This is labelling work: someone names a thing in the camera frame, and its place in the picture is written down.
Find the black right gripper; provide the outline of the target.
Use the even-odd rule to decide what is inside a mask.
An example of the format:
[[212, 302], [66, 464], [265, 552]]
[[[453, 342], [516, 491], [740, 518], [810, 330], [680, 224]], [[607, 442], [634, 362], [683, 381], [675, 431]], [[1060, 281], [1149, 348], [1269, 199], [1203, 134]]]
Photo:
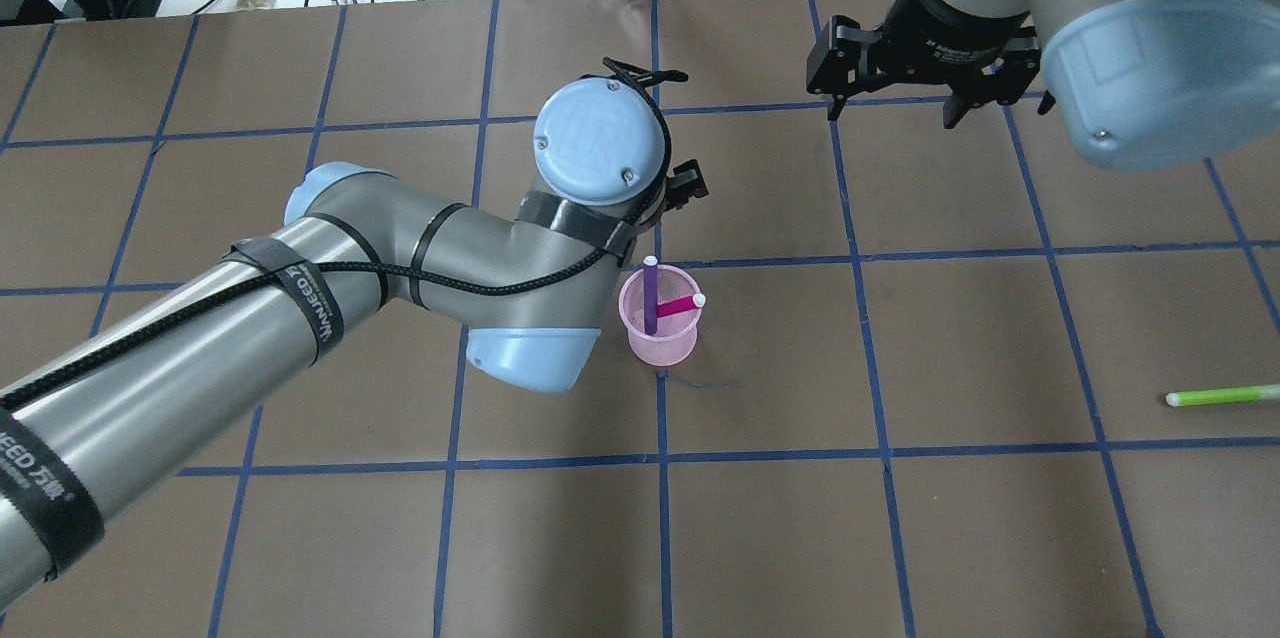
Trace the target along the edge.
[[806, 91], [826, 101], [826, 119], [840, 119], [850, 99], [895, 85], [946, 86], [943, 128], [972, 110], [1020, 100], [1041, 70], [1036, 29], [1023, 27], [996, 47], [947, 47], [934, 38], [863, 29], [832, 15], [806, 56]]

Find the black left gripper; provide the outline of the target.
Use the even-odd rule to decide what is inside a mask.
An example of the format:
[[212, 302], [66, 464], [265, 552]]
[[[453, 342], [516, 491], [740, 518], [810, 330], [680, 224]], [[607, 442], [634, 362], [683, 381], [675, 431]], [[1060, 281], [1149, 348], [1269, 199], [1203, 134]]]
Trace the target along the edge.
[[660, 132], [660, 165], [658, 174], [643, 182], [643, 191], [634, 205], [623, 215], [623, 222], [646, 229], [655, 225], [666, 211], [680, 210], [695, 199], [709, 195], [705, 174], [698, 160], [691, 159], [678, 165], [672, 164], [672, 140], [669, 126], [662, 114], [650, 90], [663, 83], [686, 83], [690, 76], [678, 69], [645, 69], [613, 58], [604, 58], [602, 64], [609, 77], [632, 90], [645, 102]]

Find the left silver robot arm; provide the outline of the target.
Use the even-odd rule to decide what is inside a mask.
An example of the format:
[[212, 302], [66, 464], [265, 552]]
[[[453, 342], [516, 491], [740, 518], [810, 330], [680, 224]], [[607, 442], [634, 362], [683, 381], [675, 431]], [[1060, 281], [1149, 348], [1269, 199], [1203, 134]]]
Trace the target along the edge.
[[279, 231], [3, 392], [3, 606], [67, 574], [108, 525], [394, 300], [458, 322], [467, 363], [571, 388], [637, 237], [705, 197], [672, 163], [654, 88], [613, 59], [539, 110], [515, 218], [347, 161], [308, 172]]

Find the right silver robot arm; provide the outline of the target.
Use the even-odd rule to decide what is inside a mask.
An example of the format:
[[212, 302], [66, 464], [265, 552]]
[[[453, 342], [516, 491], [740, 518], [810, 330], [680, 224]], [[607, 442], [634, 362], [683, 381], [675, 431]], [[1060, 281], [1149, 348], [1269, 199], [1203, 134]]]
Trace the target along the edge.
[[1277, 73], [1277, 0], [893, 0], [869, 29], [829, 18], [806, 91], [836, 120], [860, 94], [946, 86], [954, 128], [1042, 79], [1085, 161], [1153, 170], [1274, 135]]

